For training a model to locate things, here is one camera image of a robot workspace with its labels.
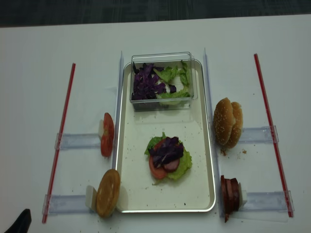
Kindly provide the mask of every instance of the tomato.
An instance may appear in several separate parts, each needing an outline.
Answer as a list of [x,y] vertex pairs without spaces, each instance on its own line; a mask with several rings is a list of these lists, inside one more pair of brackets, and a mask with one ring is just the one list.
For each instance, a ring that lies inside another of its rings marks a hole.
[[109,157],[112,152],[113,138],[115,135],[115,128],[113,120],[109,113],[104,116],[104,133],[101,140],[101,153],[104,157]]
[[113,120],[109,113],[105,113],[104,116],[104,131],[107,130],[109,137],[113,140],[115,136],[115,126],[113,125]]
[[149,168],[150,168],[151,174],[156,179],[161,180],[167,176],[167,172],[164,170],[163,167],[155,168],[154,161],[151,155],[149,156]]
[[154,150],[159,149],[159,148],[162,146],[162,144],[163,144],[164,141],[165,141],[165,138],[162,139],[161,141],[159,141],[159,142],[155,145]]

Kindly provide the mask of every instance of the sausage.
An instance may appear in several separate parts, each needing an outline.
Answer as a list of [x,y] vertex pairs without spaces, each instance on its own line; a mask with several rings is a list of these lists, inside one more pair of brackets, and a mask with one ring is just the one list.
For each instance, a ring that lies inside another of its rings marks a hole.
[[227,195],[227,190],[225,186],[225,178],[223,175],[220,177],[220,185],[221,185],[222,196],[223,196],[223,201],[224,201],[225,222],[227,222],[229,218],[229,211],[228,211],[229,201],[228,201],[228,195]]
[[234,209],[234,201],[233,201],[233,192],[232,192],[232,187],[231,187],[231,180],[230,179],[225,179],[225,185],[226,185],[226,188],[227,188],[227,194],[228,194],[228,199],[229,199],[228,213],[231,214],[233,209]]
[[240,206],[239,184],[236,178],[231,179],[231,187],[233,193],[233,210],[238,211]]
[[167,172],[174,172],[174,171],[176,171],[178,166],[179,166],[179,161],[180,161],[180,159],[176,159],[174,161],[171,161],[168,164],[164,164],[163,165],[164,170],[166,170]]

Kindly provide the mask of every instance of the purple cabbage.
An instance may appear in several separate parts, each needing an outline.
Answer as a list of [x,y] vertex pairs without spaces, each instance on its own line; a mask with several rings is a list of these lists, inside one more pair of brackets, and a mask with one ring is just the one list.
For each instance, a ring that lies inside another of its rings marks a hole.
[[184,146],[182,143],[179,143],[178,137],[166,137],[160,148],[157,150],[151,148],[148,151],[153,157],[155,168],[159,168],[162,165],[183,157]]
[[135,66],[135,63],[134,63],[134,62],[133,62],[133,70],[134,70],[134,73],[135,73],[135,74],[138,74],[139,70],[136,69],[136,66]]
[[153,72],[153,68],[163,70],[162,67],[154,67],[154,64],[143,64],[143,68],[137,69],[133,63],[134,86],[132,100],[156,99],[156,94],[166,93],[164,83],[157,84],[159,76]]
[[170,93],[176,92],[176,87],[174,85],[169,84],[169,87],[170,87]]

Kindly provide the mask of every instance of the food crumb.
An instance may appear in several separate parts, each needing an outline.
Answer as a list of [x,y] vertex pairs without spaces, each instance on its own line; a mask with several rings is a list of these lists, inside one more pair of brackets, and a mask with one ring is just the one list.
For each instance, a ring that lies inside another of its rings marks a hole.
[[220,149],[220,154],[222,154],[223,156],[226,156],[225,149]]

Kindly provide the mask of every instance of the silver tray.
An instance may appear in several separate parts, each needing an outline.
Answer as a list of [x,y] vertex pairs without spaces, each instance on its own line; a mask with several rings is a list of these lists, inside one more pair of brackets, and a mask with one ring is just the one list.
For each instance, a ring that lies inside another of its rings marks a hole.
[[[123,70],[115,168],[121,175],[117,209],[122,213],[207,212],[216,202],[202,65],[195,60],[198,98],[183,110],[135,112],[129,100],[131,64]],[[144,154],[154,136],[178,136],[192,168],[178,181],[157,185]]]

